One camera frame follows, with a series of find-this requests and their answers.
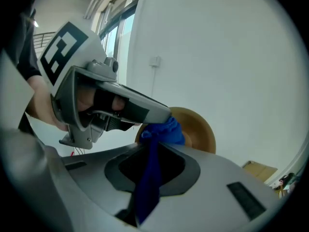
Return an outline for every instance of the wooden bowl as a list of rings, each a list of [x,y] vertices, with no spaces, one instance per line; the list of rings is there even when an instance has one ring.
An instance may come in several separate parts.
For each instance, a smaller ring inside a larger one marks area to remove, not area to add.
[[[209,153],[216,153],[216,140],[210,125],[206,120],[190,109],[183,107],[171,107],[172,116],[182,126],[185,137],[185,145]],[[137,132],[135,142],[139,142],[140,134],[147,124],[143,124]]]

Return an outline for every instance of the blue cloth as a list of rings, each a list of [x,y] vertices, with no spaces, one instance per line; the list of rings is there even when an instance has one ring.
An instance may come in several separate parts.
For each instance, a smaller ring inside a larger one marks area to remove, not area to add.
[[[184,145],[181,125],[174,117],[165,124],[150,124],[140,135],[140,142],[150,144],[148,163],[134,192],[135,214],[142,224],[160,199],[161,170],[158,158],[158,143]]]

